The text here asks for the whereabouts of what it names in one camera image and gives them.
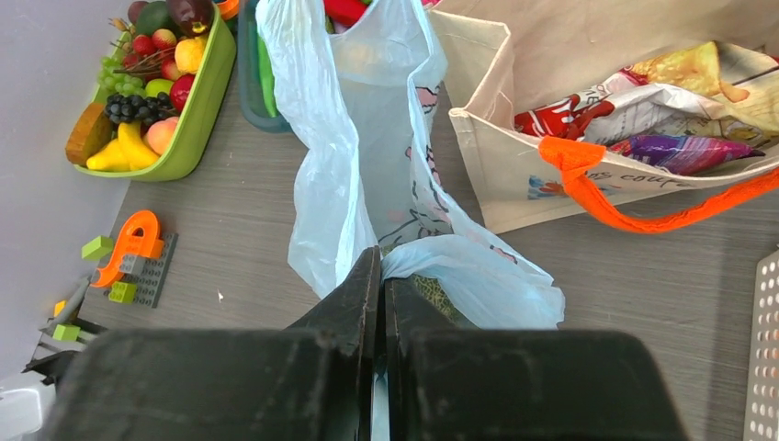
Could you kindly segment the purple snack bag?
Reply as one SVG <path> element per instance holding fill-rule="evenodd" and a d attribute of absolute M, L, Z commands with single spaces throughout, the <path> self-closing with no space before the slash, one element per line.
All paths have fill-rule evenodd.
<path fill-rule="evenodd" d="M 659 134 L 634 135 L 606 149 L 676 175 L 695 175 L 727 162 L 766 155 L 741 141 Z"/>

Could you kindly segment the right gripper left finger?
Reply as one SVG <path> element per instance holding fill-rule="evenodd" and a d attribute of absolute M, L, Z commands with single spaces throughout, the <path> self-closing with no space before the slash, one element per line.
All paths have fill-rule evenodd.
<path fill-rule="evenodd" d="M 46 440 L 368 440 L 380 251 L 282 330 L 113 330 L 69 366 Z"/>

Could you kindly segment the green cantaloupe melon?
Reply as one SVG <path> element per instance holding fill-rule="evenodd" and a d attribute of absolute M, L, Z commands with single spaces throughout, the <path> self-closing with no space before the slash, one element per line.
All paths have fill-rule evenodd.
<path fill-rule="evenodd" d="M 442 276 L 440 258 L 425 247 L 413 243 L 391 243 L 380 247 L 382 268 L 386 279 L 401 298 L 411 306 L 404 309 L 419 318 L 433 317 L 434 322 L 446 318 L 453 326 L 476 329 L 477 325 L 462 313 L 449 298 L 439 281 Z"/>

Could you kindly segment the light blue plastic bag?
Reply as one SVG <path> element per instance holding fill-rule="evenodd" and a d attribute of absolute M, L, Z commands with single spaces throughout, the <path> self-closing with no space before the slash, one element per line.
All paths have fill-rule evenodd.
<path fill-rule="evenodd" d="M 255 19 L 277 107 L 308 150 L 288 263 L 312 290 L 326 297 L 378 246 L 384 277 L 436 279 L 480 328 L 556 329 L 551 275 L 441 187 L 430 131 L 447 61 L 423 5 L 376 1 L 336 35 L 320 1 L 262 1 Z"/>

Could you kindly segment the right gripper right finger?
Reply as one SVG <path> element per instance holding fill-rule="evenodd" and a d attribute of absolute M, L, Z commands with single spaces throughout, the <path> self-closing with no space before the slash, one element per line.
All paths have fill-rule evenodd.
<path fill-rule="evenodd" d="M 393 440 L 684 440 L 660 370 L 618 331 L 460 328 L 384 285 Z"/>

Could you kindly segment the red white chips bag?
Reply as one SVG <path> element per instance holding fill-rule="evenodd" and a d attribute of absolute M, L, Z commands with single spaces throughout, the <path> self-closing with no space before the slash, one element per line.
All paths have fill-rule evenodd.
<path fill-rule="evenodd" d="M 519 113 L 514 127 L 602 145 L 665 134 L 762 148 L 778 135 L 778 60 L 709 41 L 636 62 L 581 92 Z"/>

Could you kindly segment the beige canvas tote bag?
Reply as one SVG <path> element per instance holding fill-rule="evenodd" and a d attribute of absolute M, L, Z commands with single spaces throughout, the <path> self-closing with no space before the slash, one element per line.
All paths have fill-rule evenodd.
<path fill-rule="evenodd" d="M 443 1 L 449 117 L 486 227 L 664 233 L 778 187 L 775 1 Z"/>

